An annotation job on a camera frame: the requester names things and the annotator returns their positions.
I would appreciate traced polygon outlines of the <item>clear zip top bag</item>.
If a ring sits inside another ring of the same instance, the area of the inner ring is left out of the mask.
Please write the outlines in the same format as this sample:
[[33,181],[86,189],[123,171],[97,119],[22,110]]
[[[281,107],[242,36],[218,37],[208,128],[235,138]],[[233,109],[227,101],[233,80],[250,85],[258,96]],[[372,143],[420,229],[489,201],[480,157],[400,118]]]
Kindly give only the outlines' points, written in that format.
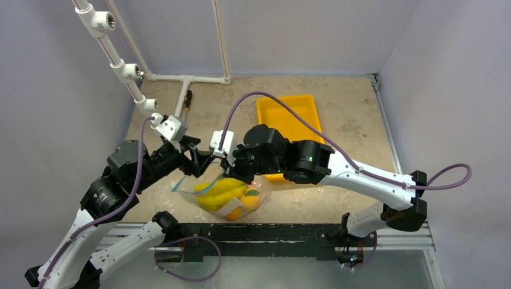
[[269,184],[263,176],[256,176],[249,184],[228,178],[220,164],[214,162],[198,178],[182,177],[171,191],[215,217],[234,222],[261,207],[269,194]]

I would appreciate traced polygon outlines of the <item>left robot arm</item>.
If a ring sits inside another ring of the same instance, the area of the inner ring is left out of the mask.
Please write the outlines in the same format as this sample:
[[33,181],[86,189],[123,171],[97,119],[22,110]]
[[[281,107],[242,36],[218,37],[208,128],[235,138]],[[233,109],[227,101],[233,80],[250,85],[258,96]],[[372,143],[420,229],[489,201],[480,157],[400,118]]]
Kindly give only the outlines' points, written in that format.
[[80,202],[68,233],[46,263],[32,267],[25,279],[33,288],[99,288],[136,255],[163,244],[184,243],[188,236],[169,212],[162,211],[136,233],[104,249],[97,247],[138,204],[138,194],[175,170],[201,176],[212,155],[197,148],[199,139],[185,137],[177,144],[164,142],[148,152],[143,141],[127,140],[108,157],[102,175],[94,180]]

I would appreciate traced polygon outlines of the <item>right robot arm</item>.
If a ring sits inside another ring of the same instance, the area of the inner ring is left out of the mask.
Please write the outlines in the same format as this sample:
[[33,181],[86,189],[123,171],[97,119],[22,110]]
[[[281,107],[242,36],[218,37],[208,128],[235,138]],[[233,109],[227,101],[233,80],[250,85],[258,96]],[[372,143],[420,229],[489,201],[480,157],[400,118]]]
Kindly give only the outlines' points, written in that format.
[[427,203],[421,190],[414,189],[418,176],[376,170],[348,161],[338,149],[312,141],[289,141],[266,125],[251,128],[239,143],[233,132],[221,131],[212,148],[224,157],[227,176],[245,183],[257,175],[281,174],[296,184],[345,188],[371,197],[376,203],[358,213],[346,213],[338,236],[352,245],[382,229],[418,231],[427,219]]

